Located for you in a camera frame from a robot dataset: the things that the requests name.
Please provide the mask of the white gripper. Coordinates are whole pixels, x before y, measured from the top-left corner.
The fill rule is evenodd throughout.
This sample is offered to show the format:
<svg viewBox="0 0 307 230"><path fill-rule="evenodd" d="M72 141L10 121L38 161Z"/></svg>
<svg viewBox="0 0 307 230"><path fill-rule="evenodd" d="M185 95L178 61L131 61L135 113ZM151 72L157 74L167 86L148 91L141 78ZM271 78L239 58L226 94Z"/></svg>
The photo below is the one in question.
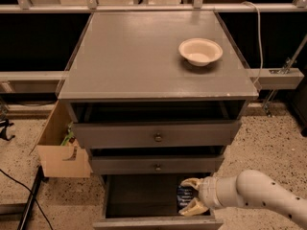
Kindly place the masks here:
<svg viewBox="0 0 307 230"><path fill-rule="evenodd" d="M192 217L205 213L208 208L220 209L223 207L218 199L217 179L207 176L206 178L187 178L180 185L199 190L199 198L194 197L179 213L185 217Z"/></svg>

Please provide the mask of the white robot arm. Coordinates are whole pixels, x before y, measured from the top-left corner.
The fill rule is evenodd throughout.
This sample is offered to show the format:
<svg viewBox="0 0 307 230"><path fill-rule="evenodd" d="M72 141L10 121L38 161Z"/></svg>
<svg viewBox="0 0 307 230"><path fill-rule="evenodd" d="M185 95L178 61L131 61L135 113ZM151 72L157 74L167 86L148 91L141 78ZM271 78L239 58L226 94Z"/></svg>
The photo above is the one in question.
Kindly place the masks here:
<svg viewBox="0 0 307 230"><path fill-rule="evenodd" d="M183 216L227 207L267 209L307 229L307 200L287 191L262 172L245 170L231 177L187 178L181 186L198 192L179 211Z"/></svg>

